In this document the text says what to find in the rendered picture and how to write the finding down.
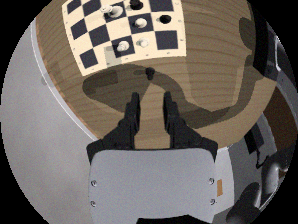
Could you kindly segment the chessboard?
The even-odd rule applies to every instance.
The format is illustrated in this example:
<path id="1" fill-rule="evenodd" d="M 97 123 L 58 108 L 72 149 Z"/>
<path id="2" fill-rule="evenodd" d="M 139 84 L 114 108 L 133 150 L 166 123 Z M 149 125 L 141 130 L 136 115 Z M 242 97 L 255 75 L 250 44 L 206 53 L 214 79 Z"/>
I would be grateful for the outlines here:
<path id="1" fill-rule="evenodd" d="M 75 60 L 83 76 L 95 71 L 136 60 L 186 56 L 186 39 L 180 0 L 140 0 L 144 7 L 132 10 L 130 0 L 68 0 L 62 5 L 64 25 Z M 116 18 L 100 13 L 103 5 L 120 6 Z M 170 15 L 163 24 L 161 15 Z M 135 25 L 145 19 L 143 28 Z M 139 40 L 147 37 L 150 44 L 142 48 Z M 120 42 L 129 48 L 117 51 Z"/>

